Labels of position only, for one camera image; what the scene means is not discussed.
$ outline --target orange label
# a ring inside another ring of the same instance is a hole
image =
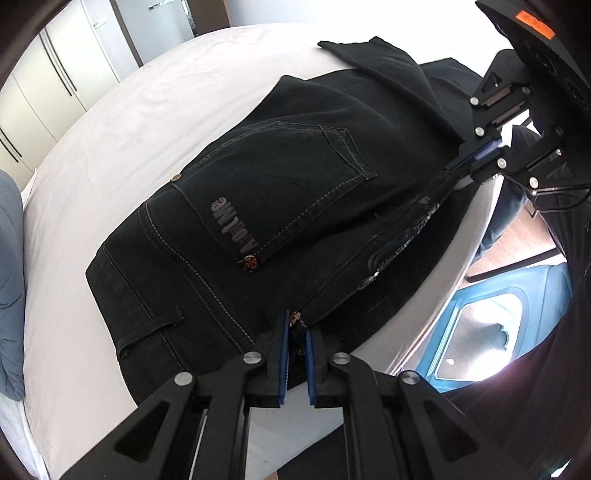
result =
[[[521,20],[524,24],[533,28],[536,32],[538,32],[540,35],[545,36],[548,40],[552,40],[556,36],[556,34],[554,33],[554,30],[552,30],[548,25],[546,25],[541,20],[538,20],[533,15],[530,15],[525,10],[522,10],[521,12],[519,12],[515,16],[515,18],[517,20]]]

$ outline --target gray-blue bedding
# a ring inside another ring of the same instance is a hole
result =
[[[0,170],[0,393],[25,394],[25,280],[22,200],[17,184]]]

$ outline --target silver bolt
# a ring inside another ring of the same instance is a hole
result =
[[[259,352],[248,352],[244,354],[244,361],[249,365],[254,365],[262,360],[262,355]]]
[[[351,361],[351,356],[345,352],[337,352],[333,355],[333,362],[337,365],[347,365]]]
[[[189,372],[180,372],[174,377],[174,383],[179,387],[185,387],[193,381],[193,376]]]
[[[402,372],[401,378],[407,385],[416,385],[421,381],[421,377],[418,376],[418,373],[413,372],[412,370]]]

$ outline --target bed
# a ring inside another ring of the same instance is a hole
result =
[[[372,36],[275,24],[198,37],[110,91],[42,163],[25,210],[27,396],[13,415],[13,423],[23,425],[14,437],[26,437],[28,426],[31,433],[30,441],[13,448],[40,475],[44,461],[53,479],[61,477],[135,408],[85,279],[103,240],[209,142],[241,121],[282,75],[306,79],[348,68],[316,47],[319,40]],[[498,44],[487,48],[491,58],[499,50]],[[395,370],[428,333],[476,251],[499,187],[499,181],[489,181],[479,189],[437,268],[356,351],[373,368]],[[265,478],[339,425],[338,411],[310,410],[305,397],[301,385],[280,411],[254,412],[248,478]]]

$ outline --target back pocket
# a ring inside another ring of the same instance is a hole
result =
[[[173,185],[232,259],[256,268],[375,177],[346,129],[276,122],[221,144]]]

